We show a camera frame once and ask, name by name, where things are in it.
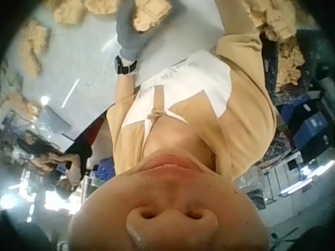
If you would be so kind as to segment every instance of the neck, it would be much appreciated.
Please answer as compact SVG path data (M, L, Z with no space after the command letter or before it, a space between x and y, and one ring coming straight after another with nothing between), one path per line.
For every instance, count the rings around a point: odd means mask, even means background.
M144 145L142 157L162 149L181 149L192 154L215 171L215 155L188 124L174 118L160 118L153 126Z

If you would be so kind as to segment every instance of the table surface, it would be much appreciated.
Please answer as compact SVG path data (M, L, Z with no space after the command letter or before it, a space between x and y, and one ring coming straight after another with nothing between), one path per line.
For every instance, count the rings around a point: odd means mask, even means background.
M214 0L181 2L185 12L163 27L143 51L137 85L198 50L210 49L222 36L224 29ZM32 17L51 29L49 48L38 57L42 74L33 79L23 70L18 55L23 38L20 32L7 52L9 67L24 77L23 95L29 100L50 98L48 105L72 127L66 136L75 139L114 104L114 58L120 49L116 15L87 13L83 23L74 26L56 24L52 13L43 7Z

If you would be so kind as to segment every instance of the nose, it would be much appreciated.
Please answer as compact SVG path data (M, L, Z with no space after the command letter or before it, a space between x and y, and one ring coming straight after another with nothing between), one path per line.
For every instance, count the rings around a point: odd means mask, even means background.
M211 250L218 228L217 217L207 209L155 212L136 208L126 221L136 250Z

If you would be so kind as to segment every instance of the wristwatch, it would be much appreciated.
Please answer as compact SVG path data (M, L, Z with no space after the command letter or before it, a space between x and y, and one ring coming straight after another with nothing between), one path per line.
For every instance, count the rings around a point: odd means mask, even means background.
M115 58L115 70L117 74L127 75L136 70L137 61L135 61L132 65L124 66L122 63L122 59L120 56L116 56Z

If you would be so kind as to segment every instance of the mouth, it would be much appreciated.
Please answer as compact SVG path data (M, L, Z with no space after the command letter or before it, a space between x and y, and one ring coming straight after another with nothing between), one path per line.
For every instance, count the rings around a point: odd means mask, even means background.
M138 169L139 173L167 174L167 173L193 173L204 171L189 158L174 154L158 155L148 160Z

